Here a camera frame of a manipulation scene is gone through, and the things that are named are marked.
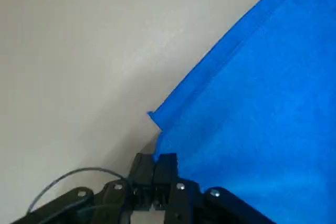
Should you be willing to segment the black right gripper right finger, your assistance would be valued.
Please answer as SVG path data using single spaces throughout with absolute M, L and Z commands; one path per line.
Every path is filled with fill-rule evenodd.
M 176 154 L 162 154 L 153 172 L 154 208 L 164 223 L 274 223 L 221 187 L 201 192 L 199 184 L 178 176 Z

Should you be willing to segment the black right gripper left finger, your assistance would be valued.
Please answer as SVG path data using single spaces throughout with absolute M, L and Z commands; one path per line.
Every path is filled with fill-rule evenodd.
M 41 192 L 16 223 L 130 223 L 134 211 L 151 207 L 154 162 L 150 154 L 136 154 L 128 177 L 100 167 L 80 168 L 66 173 L 48 185 L 47 191 L 61 179 L 79 172 L 98 171 L 113 175 L 102 190 L 77 187 L 35 209 Z

